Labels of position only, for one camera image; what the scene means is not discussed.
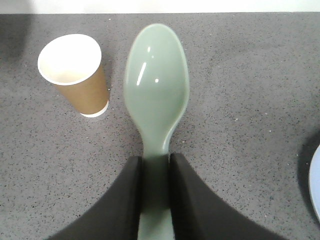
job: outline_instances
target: ceramic spoon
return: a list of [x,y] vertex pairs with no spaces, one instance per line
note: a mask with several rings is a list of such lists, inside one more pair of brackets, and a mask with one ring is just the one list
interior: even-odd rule
[[174,239],[168,197],[168,151],[189,99],[186,57],[176,34],[152,24],[136,37],[128,57],[124,101],[143,141],[139,240]]

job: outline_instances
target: granite countertop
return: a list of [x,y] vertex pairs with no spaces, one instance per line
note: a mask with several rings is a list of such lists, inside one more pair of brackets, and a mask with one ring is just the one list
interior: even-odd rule
[[[130,46],[148,24],[179,36],[189,104],[170,152],[225,202],[290,240],[320,239],[308,192],[320,144],[320,13],[0,15],[0,239],[44,239],[94,204],[140,135],[123,99]],[[107,111],[77,113],[37,70],[65,34],[100,44]]]

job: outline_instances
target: brown paper cup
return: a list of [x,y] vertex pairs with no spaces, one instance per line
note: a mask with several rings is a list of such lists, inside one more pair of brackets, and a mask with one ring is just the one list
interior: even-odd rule
[[91,37],[70,34],[48,43],[38,58],[40,74],[83,116],[94,118],[108,107],[109,91],[101,49]]

